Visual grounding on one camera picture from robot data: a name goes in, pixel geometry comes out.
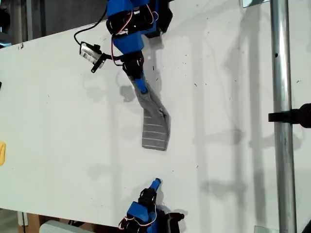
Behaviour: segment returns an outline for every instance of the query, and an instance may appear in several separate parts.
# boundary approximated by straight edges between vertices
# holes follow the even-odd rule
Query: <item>white table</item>
[[[296,108],[311,99],[308,2],[290,1]],[[145,40],[143,51],[172,117],[167,152],[141,147],[129,80],[111,61],[92,74],[78,29],[0,50],[1,208],[116,226],[159,177],[157,202],[186,214],[187,233],[278,228],[270,6],[176,0],[171,9],[163,48]],[[105,23],[78,38],[110,53]],[[310,140],[294,126],[298,232],[311,218]]]

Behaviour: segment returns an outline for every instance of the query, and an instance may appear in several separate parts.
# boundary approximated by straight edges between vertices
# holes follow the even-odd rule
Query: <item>blue robot part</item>
[[[152,36],[159,36],[160,31],[165,31],[161,25],[163,25],[163,22],[167,22],[168,27],[172,18],[170,14],[167,14],[169,17],[166,16],[165,9],[169,10],[168,1],[109,0],[108,21],[106,24],[112,34],[113,44],[123,54],[119,56],[119,60],[123,62],[123,70],[131,80],[137,99],[144,109],[141,144],[146,149],[164,151],[167,149],[170,138],[170,116],[144,77],[144,59],[141,52],[144,44],[141,36],[142,33],[145,33],[148,38],[151,38]],[[133,13],[134,7],[140,7],[139,13]],[[150,11],[161,9],[163,18],[160,16],[161,20],[154,20],[152,25],[149,24],[148,20],[150,19],[148,18],[151,18],[150,14],[153,14]],[[100,65],[100,62],[94,65],[95,68]]]
[[[140,32],[112,39],[113,44],[123,54],[140,51],[144,48]]]
[[[129,0],[109,0],[107,2],[108,18],[122,11],[133,11],[133,4]]]
[[[155,191],[160,187],[161,180],[159,178],[156,178],[152,184],[150,185],[150,188],[153,188]]]
[[[149,215],[148,215],[148,209],[146,206],[142,206],[138,204],[137,202],[133,202],[130,206],[130,208],[127,211],[127,214],[130,216],[134,216],[136,218],[141,219],[143,222],[148,222]]]
[[[178,222],[184,219],[180,213],[168,213],[156,208],[156,191],[161,180],[156,178],[149,188],[145,188],[127,211],[127,216],[119,223],[119,229],[126,233],[179,233]]]

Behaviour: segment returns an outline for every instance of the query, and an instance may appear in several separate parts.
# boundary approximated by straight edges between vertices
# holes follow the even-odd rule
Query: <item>silver metal pipe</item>
[[[271,0],[274,112],[292,108],[288,0]],[[293,127],[275,123],[280,233],[296,233]]]

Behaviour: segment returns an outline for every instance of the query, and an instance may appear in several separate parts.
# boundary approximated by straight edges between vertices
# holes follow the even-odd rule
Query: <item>black pipe clamp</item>
[[[302,105],[300,109],[270,113],[269,122],[300,124],[304,128],[311,128],[311,103]]]

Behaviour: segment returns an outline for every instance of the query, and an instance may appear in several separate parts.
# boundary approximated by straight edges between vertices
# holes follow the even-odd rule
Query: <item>yellow object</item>
[[[0,166],[2,166],[5,161],[5,147],[6,147],[5,143],[0,142]]]

